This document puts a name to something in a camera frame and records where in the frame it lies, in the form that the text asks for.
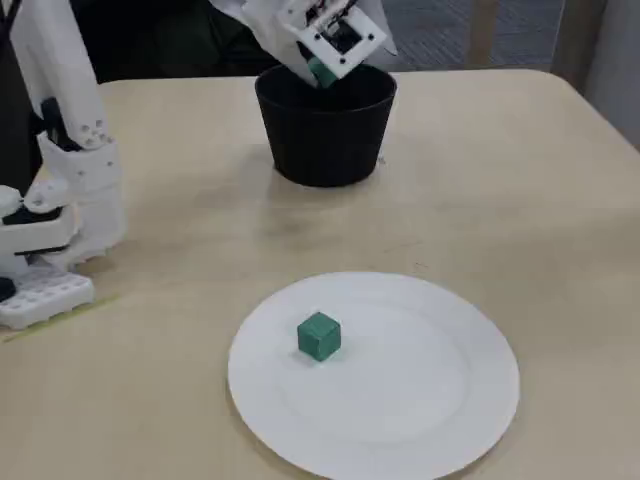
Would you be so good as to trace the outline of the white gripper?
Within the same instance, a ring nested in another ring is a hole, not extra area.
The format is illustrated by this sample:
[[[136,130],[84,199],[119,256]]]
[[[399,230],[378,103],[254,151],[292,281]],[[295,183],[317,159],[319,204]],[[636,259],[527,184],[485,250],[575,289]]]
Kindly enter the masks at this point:
[[[283,0],[211,0],[211,5],[248,27],[262,48],[278,60],[289,71],[311,87],[317,87],[318,81],[311,72],[296,44],[296,37],[284,27],[278,17],[281,10],[288,5]],[[389,26],[382,0],[371,0],[367,3],[367,13],[374,23],[386,34],[383,43],[389,54],[397,54],[398,50]]]

